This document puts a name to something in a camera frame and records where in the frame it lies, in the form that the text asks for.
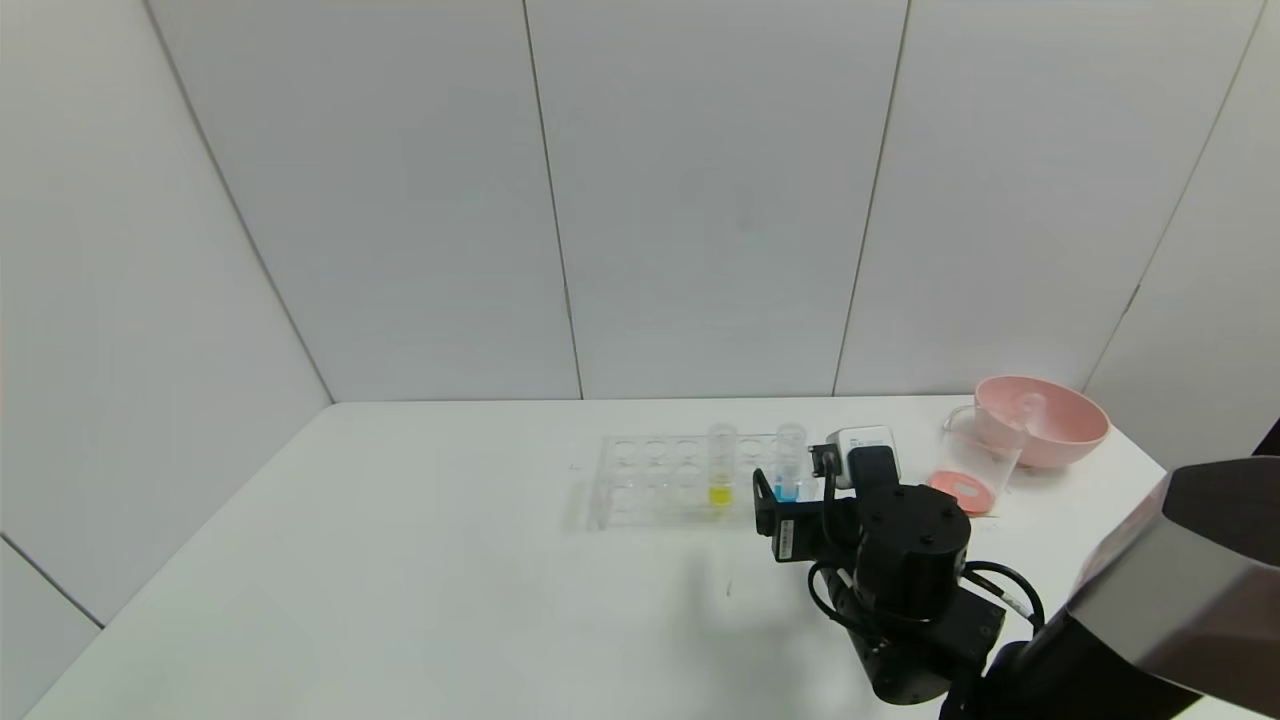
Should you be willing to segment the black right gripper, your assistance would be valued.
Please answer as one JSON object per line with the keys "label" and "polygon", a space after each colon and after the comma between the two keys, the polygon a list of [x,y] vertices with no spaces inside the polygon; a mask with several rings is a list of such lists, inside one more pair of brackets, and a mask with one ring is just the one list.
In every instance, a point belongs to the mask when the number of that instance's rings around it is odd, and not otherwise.
{"label": "black right gripper", "polygon": [[771,537],[776,562],[813,562],[831,551],[822,502],[777,503],[762,468],[751,475],[751,496],[756,533]]}

